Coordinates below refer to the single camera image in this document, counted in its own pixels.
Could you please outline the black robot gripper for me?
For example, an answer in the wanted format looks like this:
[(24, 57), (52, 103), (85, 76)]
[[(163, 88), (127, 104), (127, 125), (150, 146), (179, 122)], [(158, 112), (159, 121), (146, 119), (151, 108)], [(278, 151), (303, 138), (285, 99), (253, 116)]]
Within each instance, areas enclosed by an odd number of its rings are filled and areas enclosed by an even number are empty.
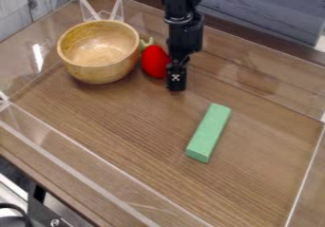
[(166, 87), (170, 91), (184, 91), (187, 87), (187, 68), (184, 63), (188, 56), (203, 48), (204, 15), (190, 12), (180, 16), (164, 15), (168, 24), (166, 40), (170, 64), (166, 67)]

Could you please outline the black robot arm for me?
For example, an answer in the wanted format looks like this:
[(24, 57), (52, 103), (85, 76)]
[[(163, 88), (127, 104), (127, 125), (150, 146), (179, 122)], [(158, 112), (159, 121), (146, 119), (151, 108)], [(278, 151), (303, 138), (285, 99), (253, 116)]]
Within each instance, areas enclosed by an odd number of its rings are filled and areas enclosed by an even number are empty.
[(166, 87), (170, 91), (186, 89), (190, 55), (203, 47), (204, 15), (196, 10), (199, 3), (200, 0), (162, 0), (163, 20), (168, 24)]

